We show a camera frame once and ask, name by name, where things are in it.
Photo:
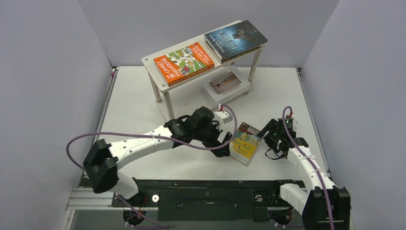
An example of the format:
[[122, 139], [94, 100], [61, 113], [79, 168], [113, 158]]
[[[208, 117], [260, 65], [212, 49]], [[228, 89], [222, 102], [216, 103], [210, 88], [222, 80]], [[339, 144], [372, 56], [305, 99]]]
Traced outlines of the dark blue paperback book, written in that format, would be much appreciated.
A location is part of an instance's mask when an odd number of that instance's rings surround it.
[[204, 34], [221, 58], [266, 44], [267, 38], [248, 20]]

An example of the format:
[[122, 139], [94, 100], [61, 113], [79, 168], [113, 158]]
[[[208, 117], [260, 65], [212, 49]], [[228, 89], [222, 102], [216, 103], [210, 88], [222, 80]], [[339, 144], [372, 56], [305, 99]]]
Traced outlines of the orange 78-storey treehouse book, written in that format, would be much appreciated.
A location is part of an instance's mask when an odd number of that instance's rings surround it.
[[154, 63], [168, 86], [181, 83], [214, 67], [214, 61], [198, 42], [156, 57]]

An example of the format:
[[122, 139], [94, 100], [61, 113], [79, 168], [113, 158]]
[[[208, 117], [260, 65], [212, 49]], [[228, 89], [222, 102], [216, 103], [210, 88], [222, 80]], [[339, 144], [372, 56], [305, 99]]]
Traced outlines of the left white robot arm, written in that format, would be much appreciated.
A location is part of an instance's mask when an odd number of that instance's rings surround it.
[[209, 150], [216, 157], [230, 155], [229, 143], [233, 134], [227, 132], [223, 141], [219, 141], [222, 126], [236, 121], [235, 113], [224, 111], [220, 105], [213, 112], [207, 107], [196, 109], [192, 115], [183, 115], [171, 119], [156, 129], [143, 134], [125, 134], [126, 140], [107, 143], [99, 139], [93, 143], [83, 168], [94, 193], [114, 192], [131, 206], [142, 202], [143, 193], [135, 178], [120, 170], [151, 153], [188, 146], [194, 149]]

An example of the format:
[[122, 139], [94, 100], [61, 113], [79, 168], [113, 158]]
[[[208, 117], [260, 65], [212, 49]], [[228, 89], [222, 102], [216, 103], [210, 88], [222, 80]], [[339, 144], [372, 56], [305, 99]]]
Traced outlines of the black blue treehouse book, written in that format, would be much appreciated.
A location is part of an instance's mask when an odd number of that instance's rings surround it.
[[262, 45], [259, 45], [257, 47], [250, 48], [250, 49], [248, 49], [246, 51], [235, 53], [235, 54], [233, 54], [233, 55], [231, 55], [231, 56], [229, 56], [227, 58], [222, 58], [222, 57], [220, 57], [219, 53], [217, 51], [215, 51], [215, 49], [214, 49], [214, 47], [212, 45], [210, 45], [207, 41], [205, 43], [206, 43], [207, 47], [209, 47], [210, 50], [212, 51], [212, 53], [214, 54], [214, 57], [222, 64], [225, 63], [225, 62], [231, 61], [231, 60], [233, 60], [233, 59], [235, 59], [237, 57], [243, 56], [245, 54], [251, 53], [253, 51], [256, 51], [256, 50], [262, 48]]

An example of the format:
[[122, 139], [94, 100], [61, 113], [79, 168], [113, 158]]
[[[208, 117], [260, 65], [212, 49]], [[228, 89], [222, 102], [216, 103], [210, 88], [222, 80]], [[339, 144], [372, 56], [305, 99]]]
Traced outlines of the white style magazine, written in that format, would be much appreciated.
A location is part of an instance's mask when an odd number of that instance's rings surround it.
[[203, 92], [213, 104], [225, 104], [246, 93], [251, 83], [235, 66], [215, 70], [201, 81]]

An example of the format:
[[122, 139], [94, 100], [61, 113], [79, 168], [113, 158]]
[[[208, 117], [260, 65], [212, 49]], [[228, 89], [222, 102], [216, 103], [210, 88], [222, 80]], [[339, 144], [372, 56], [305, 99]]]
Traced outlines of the yellow red paperback book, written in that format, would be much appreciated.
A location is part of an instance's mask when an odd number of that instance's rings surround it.
[[259, 132], [259, 129], [242, 122], [230, 142], [230, 157], [242, 165], [248, 166], [261, 141], [261, 138], [258, 137]]

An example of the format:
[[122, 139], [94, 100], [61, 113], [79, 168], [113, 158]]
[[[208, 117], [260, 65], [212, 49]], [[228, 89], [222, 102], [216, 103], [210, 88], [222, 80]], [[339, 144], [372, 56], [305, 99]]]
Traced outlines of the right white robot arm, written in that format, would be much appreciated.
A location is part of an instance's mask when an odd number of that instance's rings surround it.
[[296, 209], [306, 230], [350, 229], [350, 194], [338, 187], [316, 162], [307, 141], [297, 137], [291, 118], [271, 119], [257, 134], [270, 150], [282, 153], [300, 175], [305, 187], [282, 184], [270, 191], [277, 205], [285, 201]]

